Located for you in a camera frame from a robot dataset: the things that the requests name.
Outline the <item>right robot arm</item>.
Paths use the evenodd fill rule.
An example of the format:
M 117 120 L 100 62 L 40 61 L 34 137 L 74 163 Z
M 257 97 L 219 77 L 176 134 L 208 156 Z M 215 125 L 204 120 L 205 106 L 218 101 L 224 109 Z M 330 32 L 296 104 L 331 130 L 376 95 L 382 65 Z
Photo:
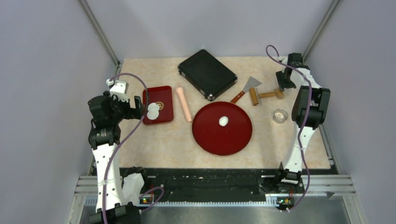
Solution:
M 282 71 L 276 72 L 279 89 L 298 89 L 291 111 L 294 122 L 292 142 L 274 179 L 275 189 L 287 192 L 300 182 L 303 155 L 311 137 L 326 118 L 331 91 L 316 83 L 310 68 L 303 62 L 302 54 L 290 53 L 278 62 L 286 65 Z

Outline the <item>wooden double-ended roller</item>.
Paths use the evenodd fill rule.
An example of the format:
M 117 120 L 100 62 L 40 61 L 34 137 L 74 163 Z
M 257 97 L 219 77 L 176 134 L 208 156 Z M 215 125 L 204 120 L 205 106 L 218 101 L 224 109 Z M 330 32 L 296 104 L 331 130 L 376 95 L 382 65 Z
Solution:
M 284 93 L 279 89 L 276 88 L 271 92 L 264 92 L 264 93 L 259 93 L 257 91 L 256 87 L 251 87 L 249 89 L 249 95 L 251 98 L 251 102 L 253 106 L 258 106 L 261 104 L 261 99 L 262 98 L 271 98 L 275 97 L 277 99 L 284 99 Z

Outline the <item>round red tray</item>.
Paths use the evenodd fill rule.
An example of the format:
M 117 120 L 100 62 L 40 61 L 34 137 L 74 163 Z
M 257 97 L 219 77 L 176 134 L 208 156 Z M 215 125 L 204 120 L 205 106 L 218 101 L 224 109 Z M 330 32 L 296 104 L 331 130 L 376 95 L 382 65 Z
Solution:
M 227 116 L 227 126 L 221 127 L 219 119 Z M 192 122 L 192 135 L 205 151 L 227 156 L 243 150 L 251 140 L 253 125 L 247 113 L 230 102 L 214 102 L 202 107 Z

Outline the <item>clear glass cup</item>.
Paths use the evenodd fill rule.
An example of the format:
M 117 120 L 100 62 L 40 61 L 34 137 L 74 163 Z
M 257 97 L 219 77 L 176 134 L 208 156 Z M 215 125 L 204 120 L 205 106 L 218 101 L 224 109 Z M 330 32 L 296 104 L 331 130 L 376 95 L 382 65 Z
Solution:
M 273 121 L 277 124 L 283 124 L 288 119 L 288 114 L 283 109 L 276 109 L 273 113 Z

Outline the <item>white dough ball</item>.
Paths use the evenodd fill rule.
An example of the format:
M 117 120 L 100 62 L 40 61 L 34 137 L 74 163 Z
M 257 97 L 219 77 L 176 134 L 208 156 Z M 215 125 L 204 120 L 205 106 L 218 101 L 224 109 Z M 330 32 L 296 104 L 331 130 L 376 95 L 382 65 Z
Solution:
M 227 126 L 228 122 L 229 122 L 229 118 L 228 118 L 227 116 L 222 116 L 222 117 L 219 119 L 219 125 L 220 125 L 221 127 Z

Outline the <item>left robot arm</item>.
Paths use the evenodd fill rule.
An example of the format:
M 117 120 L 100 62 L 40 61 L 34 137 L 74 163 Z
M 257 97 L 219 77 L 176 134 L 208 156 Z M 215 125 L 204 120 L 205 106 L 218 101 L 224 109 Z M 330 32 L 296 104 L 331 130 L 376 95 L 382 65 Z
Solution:
M 142 167 L 132 167 L 126 174 L 132 186 L 130 198 L 125 198 L 123 177 L 119 167 L 121 130 L 124 119 L 143 119 L 144 106 L 139 96 L 134 97 L 135 107 L 125 94 L 111 95 L 105 91 L 88 101 L 92 114 L 88 142 L 96 162 L 98 201 L 96 213 L 89 217 L 91 224 L 139 224 L 141 213 L 138 205 L 141 193 L 149 189 L 150 181 Z

